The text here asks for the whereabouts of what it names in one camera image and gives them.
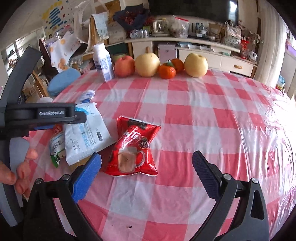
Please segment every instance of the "orange fruit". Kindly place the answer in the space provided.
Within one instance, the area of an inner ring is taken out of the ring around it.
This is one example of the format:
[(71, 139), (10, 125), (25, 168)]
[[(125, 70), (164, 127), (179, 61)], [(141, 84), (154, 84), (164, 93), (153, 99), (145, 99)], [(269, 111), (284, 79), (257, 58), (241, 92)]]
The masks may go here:
[(162, 79), (172, 79), (176, 76), (176, 70), (167, 64), (162, 64), (158, 67), (158, 74)]
[(182, 62), (182, 60), (180, 60), (178, 58), (174, 58), (174, 59), (171, 60), (171, 62), (175, 66), (176, 73), (180, 73), (180, 72), (183, 71), (183, 69), (184, 69), (184, 63)]

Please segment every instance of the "human hand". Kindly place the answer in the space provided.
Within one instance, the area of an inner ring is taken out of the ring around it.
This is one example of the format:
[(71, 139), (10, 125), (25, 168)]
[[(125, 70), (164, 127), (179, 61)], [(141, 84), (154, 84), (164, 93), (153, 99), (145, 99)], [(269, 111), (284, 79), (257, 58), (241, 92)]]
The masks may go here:
[(13, 172), (11, 172), (11, 170), (9, 170), (2, 161), (0, 161), (0, 183), (8, 185), (14, 184), (15, 189), (18, 193), (24, 194), (26, 197), (29, 197), (29, 175), (31, 173), (29, 160), (36, 159), (37, 157), (37, 152), (29, 148), (26, 154), (25, 161), (17, 167), (17, 176)]

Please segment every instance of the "white bag with blue text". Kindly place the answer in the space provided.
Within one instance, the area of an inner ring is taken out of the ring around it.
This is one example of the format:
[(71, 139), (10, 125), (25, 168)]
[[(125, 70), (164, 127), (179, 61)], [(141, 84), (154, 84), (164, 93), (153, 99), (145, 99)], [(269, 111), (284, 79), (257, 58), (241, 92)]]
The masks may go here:
[(103, 121), (96, 103), (78, 104), (76, 111), (83, 111), (87, 120), (82, 124), (64, 125), (66, 161), (69, 165), (99, 152), (116, 141)]

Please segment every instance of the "blue cushion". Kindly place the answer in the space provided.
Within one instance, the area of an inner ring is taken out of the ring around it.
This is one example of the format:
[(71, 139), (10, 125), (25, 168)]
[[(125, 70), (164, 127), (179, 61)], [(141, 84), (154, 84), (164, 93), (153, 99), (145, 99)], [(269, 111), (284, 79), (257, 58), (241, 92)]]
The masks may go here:
[(81, 76), (80, 72), (76, 69), (67, 69), (58, 75), (56, 75), (50, 82), (47, 88), (47, 92), (51, 96), (57, 96), (76, 79)]

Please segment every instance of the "plastic table cover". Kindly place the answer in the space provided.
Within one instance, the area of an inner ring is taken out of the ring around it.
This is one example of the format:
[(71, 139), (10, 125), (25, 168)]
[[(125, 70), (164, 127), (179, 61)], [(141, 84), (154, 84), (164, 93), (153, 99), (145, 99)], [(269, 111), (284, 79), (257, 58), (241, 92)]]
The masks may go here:
[[(157, 177), (112, 177), (100, 172), (79, 206), (105, 241), (188, 241), (214, 206), (192, 167), (200, 150), (223, 173), (248, 181), (259, 179), (267, 205), (270, 238), (296, 202), (295, 104), (282, 92), (250, 78), (209, 70), (202, 78), (174, 79), (134, 75), (104, 83), (96, 71), (81, 76), (54, 101), (74, 102), (85, 90), (110, 134), (117, 139), (120, 115), (161, 125), (151, 143)], [(34, 180), (57, 180), (70, 173), (66, 162), (55, 168), (49, 157), (51, 130), (30, 133), (39, 154), (30, 161)], [(102, 151), (108, 160), (111, 150)], [(73, 233), (59, 202), (61, 221)], [(220, 233), (227, 231), (238, 199)]]

